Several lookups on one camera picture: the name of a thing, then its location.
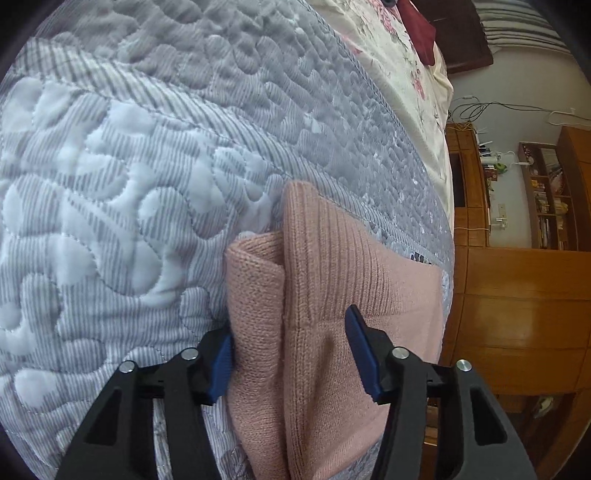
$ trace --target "folded pink garment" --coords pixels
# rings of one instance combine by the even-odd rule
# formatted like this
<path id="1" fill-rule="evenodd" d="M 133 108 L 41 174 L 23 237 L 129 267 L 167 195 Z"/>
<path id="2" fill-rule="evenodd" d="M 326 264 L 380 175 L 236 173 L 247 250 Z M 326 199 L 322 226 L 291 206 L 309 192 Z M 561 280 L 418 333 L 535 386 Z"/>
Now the folded pink garment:
<path id="1" fill-rule="evenodd" d="M 227 251 L 236 370 L 228 400 L 257 480 L 324 480 L 384 431 L 344 327 L 356 303 L 371 327 L 436 362 L 441 271 L 407 260 L 307 183 L 285 191 L 283 231 Z"/>

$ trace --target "striped curtain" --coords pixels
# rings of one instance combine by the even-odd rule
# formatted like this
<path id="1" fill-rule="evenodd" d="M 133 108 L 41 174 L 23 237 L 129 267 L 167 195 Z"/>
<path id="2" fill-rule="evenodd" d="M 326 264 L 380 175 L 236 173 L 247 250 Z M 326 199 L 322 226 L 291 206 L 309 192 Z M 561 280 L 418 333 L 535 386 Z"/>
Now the striped curtain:
<path id="1" fill-rule="evenodd" d="M 534 47 L 570 55 L 552 26 L 523 0 L 473 0 L 491 52 Z"/>

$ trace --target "gray striped fabric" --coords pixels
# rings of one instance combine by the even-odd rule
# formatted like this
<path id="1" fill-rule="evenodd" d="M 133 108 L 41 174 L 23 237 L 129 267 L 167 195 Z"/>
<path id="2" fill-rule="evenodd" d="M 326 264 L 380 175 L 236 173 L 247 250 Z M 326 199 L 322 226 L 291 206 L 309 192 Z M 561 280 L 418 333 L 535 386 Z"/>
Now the gray striped fabric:
<path id="1" fill-rule="evenodd" d="M 0 422 L 41 480 L 121 361 L 166 361 L 227 321 L 224 250 L 280 227 L 289 179 L 441 267 L 449 311 L 425 168 L 303 1 L 67 0 L 0 85 L 0 116 Z M 224 401 L 205 419 L 223 477 L 250 478 Z"/>

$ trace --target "bookshelf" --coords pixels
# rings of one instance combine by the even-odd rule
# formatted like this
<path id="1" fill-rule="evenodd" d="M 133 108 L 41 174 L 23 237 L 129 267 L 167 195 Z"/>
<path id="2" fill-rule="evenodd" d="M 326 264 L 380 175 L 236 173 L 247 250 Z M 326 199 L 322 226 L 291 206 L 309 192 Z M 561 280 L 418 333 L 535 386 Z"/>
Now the bookshelf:
<path id="1" fill-rule="evenodd" d="M 530 211 L 532 248 L 578 250 L 577 226 L 569 184 L 555 145 L 520 143 Z"/>

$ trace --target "silver screw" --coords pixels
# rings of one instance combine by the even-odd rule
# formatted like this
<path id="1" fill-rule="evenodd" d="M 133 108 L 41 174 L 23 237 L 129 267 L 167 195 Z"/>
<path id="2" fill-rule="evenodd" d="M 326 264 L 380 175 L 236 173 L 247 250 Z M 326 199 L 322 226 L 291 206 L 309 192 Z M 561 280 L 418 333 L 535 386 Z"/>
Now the silver screw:
<path id="1" fill-rule="evenodd" d="M 134 370 L 135 370 L 135 363 L 133 363 L 131 360 L 126 360 L 125 362 L 123 362 L 119 366 L 119 371 L 122 374 L 129 374 Z"/>
<path id="2" fill-rule="evenodd" d="M 397 346 L 394 350 L 392 350 L 392 355 L 394 355 L 394 358 L 404 360 L 405 358 L 408 358 L 410 353 L 403 346 Z"/>
<path id="3" fill-rule="evenodd" d="M 469 372 L 472 370 L 472 364 L 468 360 L 458 360 L 456 363 L 456 367 L 458 367 L 462 372 Z"/>
<path id="4" fill-rule="evenodd" d="M 181 357 L 184 360 L 195 360 L 199 356 L 196 348 L 186 348 L 181 352 Z"/>

